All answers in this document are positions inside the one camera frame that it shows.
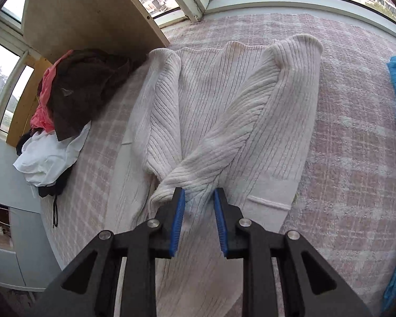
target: white garment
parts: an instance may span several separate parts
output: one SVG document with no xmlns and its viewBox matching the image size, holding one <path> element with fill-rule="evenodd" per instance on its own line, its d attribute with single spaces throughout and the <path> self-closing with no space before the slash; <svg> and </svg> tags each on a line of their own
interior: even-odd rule
<svg viewBox="0 0 396 317">
<path fill-rule="evenodd" d="M 86 124 L 78 137 L 61 142 L 56 131 L 36 132 L 22 147 L 22 154 L 13 166 L 23 173 L 25 180 L 34 186 L 53 185 L 57 178 L 79 157 L 87 139 L 91 122 Z"/>
<path fill-rule="evenodd" d="M 279 231 L 313 132 L 321 52 L 317 39 L 296 35 L 267 47 L 149 54 L 105 228 L 131 230 L 185 189 L 178 253 L 157 261 L 158 316 L 224 316 L 240 296 L 242 262 L 223 258 L 212 194 L 223 187 L 245 217 Z"/>
</svg>

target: triangular cutout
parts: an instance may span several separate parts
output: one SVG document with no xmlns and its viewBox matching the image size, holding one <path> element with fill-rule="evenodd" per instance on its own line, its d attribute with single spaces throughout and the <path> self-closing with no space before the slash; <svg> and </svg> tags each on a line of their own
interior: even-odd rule
<svg viewBox="0 0 396 317">
<path fill-rule="evenodd" d="M 91 254 L 89 254 L 63 283 L 62 289 L 84 294 L 87 291 L 89 278 L 91 276 L 96 258 L 96 251 L 93 251 Z"/>
<path fill-rule="evenodd" d="M 334 290 L 337 287 L 336 282 L 326 273 L 309 252 L 302 252 L 302 260 L 307 270 L 311 290 L 315 295 Z"/>
</svg>

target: cabinet door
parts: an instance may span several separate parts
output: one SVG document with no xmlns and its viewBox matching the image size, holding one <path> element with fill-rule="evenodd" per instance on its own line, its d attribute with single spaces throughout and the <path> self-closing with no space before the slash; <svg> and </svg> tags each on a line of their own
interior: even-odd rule
<svg viewBox="0 0 396 317">
<path fill-rule="evenodd" d="M 0 249 L 0 284 L 19 288 L 25 286 L 14 251 Z"/>
<path fill-rule="evenodd" d="M 41 215 L 10 208 L 13 248 L 27 289 L 43 290 L 61 272 Z"/>
</svg>

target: brown garment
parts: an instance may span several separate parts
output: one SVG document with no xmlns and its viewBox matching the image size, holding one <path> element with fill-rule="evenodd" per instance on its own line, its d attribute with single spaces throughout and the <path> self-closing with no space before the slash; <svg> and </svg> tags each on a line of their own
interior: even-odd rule
<svg viewBox="0 0 396 317">
<path fill-rule="evenodd" d="M 47 103 L 57 139 L 78 136 L 131 71 L 128 59 L 101 50 L 75 50 L 62 60 Z"/>
</svg>

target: ribbed knit fabric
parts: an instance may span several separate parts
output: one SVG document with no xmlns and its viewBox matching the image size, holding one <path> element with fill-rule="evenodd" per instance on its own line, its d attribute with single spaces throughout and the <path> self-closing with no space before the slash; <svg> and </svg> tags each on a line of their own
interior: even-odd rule
<svg viewBox="0 0 396 317">
<path fill-rule="evenodd" d="M 105 223 L 130 230 L 185 189 L 179 251 L 157 261 L 159 316 L 224 316 L 241 294 L 242 263 L 222 256 L 211 195 L 223 187 L 244 216 L 279 231 L 313 132 L 321 52 L 317 39 L 296 35 L 150 53 L 123 141 L 121 196 L 110 193 Z"/>
</svg>

